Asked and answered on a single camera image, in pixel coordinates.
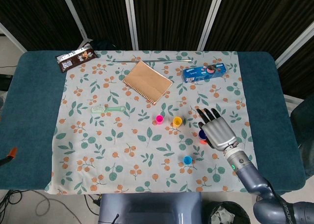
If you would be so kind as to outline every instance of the pink cup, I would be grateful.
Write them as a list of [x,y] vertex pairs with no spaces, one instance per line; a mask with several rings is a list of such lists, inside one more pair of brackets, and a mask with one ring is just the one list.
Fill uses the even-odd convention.
[[160,125],[160,124],[162,124],[162,122],[163,122],[163,116],[158,115],[158,116],[156,117],[156,123],[157,123],[158,125]]

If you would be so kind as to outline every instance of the blue box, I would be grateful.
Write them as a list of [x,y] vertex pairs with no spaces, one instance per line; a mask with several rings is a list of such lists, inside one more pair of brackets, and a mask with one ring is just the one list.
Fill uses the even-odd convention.
[[183,70],[183,80],[185,83],[197,82],[211,78],[218,78],[226,73],[226,67],[223,63],[195,67]]

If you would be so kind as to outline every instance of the brown notebook cover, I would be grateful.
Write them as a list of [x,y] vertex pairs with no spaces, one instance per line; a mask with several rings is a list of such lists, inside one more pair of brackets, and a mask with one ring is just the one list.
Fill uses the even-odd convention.
[[172,81],[156,72],[143,61],[137,63],[131,72],[123,79],[123,83],[137,91],[153,104],[155,104],[172,85]]

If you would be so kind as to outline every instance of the yellow cup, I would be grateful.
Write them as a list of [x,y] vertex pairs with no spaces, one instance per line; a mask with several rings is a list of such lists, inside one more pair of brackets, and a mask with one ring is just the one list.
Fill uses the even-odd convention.
[[175,117],[172,121],[173,127],[180,127],[182,124],[182,118],[180,117]]

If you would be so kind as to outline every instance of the snack package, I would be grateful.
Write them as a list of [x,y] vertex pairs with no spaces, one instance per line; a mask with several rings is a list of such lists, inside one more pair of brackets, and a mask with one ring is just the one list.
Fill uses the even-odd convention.
[[218,78],[226,73],[226,67],[223,63],[195,67],[183,70],[183,80],[185,83],[197,82],[200,80]]
[[76,51],[72,51],[61,56],[56,56],[62,73],[94,58],[97,58],[97,55],[88,42],[82,48]]

